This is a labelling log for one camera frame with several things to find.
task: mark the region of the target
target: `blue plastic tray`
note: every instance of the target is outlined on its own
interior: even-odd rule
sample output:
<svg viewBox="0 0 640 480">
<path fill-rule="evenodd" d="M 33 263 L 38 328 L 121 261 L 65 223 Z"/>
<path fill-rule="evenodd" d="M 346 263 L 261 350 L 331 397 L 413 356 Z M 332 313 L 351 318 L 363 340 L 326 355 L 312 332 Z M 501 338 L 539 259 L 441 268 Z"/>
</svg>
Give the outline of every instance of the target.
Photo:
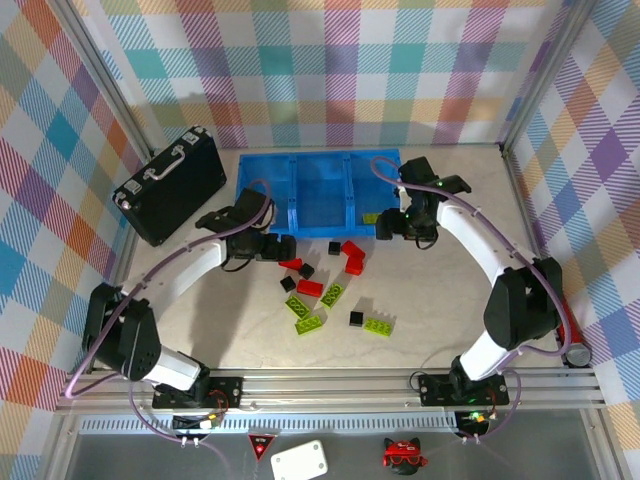
<svg viewBox="0 0 640 480">
<path fill-rule="evenodd" d="M 298 238 L 372 236 L 375 226 L 365 225 L 363 215 L 400 206 L 394 186 L 371 171 L 376 156 L 400 166 L 398 149 L 241 155 L 236 198 L 262 178 L 278 209 L 271 232 Z M 379 168 L 398 178 L 391 166 L 381 162 Z"/>
</svg>

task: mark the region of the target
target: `black mounting plate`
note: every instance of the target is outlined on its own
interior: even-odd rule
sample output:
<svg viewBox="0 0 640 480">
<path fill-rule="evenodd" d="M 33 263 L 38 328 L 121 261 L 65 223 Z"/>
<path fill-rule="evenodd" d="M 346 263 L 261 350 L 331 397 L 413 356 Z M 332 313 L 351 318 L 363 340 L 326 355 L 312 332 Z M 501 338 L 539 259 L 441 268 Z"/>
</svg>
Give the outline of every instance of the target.
<svg viewBox="0 0 640 480">
<path fill-rule="evenodd" d="M 484 380 L 487 382 L 486 388 L 482 388 L 459 400 L 454 398 L 454 389 L 449 382 L 449 375 L 419 375 L 417 377 L 420 404 L 423 407 L 492 406 L 493 399 L 489 390 L 495 394 L 496 405 L 509 405 L 507 385 L 504 377 L 500 375 L 494 375 Z"/>
<path fill-rule="evenodd" d="M 238 408 L 240 406 L 240 399 L 242 398 L 242 377 L 210 377 L 209 378 L 209 392 L 214 390 L 220 390 L 229 399 L 229 408 Z M 173 393 L 169 391 L 167 393 L 160 393 L 153 396 L 153 402 L 151 406 L 153 408 L 198 408 L 198 409 L 211 409 L 215 410 L 220 408 L 218 400 L 219 395 L 210 395 L 197 407 L 194 407 L 193 403 L 185 403 L 179 397 L 178 391 Z"/>
</svg>

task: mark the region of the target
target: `black briefcase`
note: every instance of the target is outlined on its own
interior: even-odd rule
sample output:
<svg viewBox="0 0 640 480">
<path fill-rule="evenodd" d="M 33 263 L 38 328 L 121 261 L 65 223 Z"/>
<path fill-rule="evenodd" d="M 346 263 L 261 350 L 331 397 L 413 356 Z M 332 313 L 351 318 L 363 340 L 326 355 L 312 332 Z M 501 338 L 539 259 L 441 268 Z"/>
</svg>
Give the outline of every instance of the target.
<svg viewBox="0 0 640 480">
<path fill-rule="evenodd" d="M 227 182 L 216 144 L 192 127 L 113 193 L 113 201 L 154 247 Z"/>
</svg>

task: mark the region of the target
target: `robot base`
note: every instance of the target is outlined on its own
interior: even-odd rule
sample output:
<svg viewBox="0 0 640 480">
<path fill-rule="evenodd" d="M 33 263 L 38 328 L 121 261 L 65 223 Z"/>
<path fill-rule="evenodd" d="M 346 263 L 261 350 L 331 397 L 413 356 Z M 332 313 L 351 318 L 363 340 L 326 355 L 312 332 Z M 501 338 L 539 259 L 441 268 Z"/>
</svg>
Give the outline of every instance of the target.
<svg viewBox="0 0 640 480">
<path fill-rule="evenodd" d="M 509 393 L 504 377 L 493 375 L 482 380 L 482 386 L 460 397 L 456 395 L 449 375 L 419 375 L 420 404 L 423 407 L 509 405 Z"/>
<path fill-rule="evenodd" d="M 202 401 L 194 401 L 193 397 L 185 395 L 185 392 L 172 387 L 156 387 L 156 394 L 153 396 L 153 408 L 202 408 L 214 410 L 220 408 L 220 397 L 228 400 L 228 408 L 238 408 L 242 399 L 242 378 L 241 377 L 209 377 L 208 394 Z"/>
</svg>

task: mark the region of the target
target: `briefcase handle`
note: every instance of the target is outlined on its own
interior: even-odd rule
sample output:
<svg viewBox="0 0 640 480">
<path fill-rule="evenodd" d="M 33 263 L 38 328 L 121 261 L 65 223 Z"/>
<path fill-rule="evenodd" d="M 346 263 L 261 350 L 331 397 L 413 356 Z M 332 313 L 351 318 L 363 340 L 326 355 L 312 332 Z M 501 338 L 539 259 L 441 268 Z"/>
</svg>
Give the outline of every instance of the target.
<svg viewBox="0 0 640 480">
<path fill-rule="evenodd" d="M 156 175 L 155 168 L 147 168 L 142 178 L 144 178 L 145 180 L 147 178 L 152 178 L 153 180 L 158 181 L 158 180 L 162 180 L 164 177 L 169 175 L 178 165 L 180 165 L 184 161 L 184 157 L 185 157 L 184 147 L 182 145 L 176 145 L 175 147 L 173 147 L 173 150 L 171 150 L 171 155 L 180 155 L 180 158 L 176 159 L 171 165 L 165 168 L 164 171 L 159 175 Z"/>
</svg>

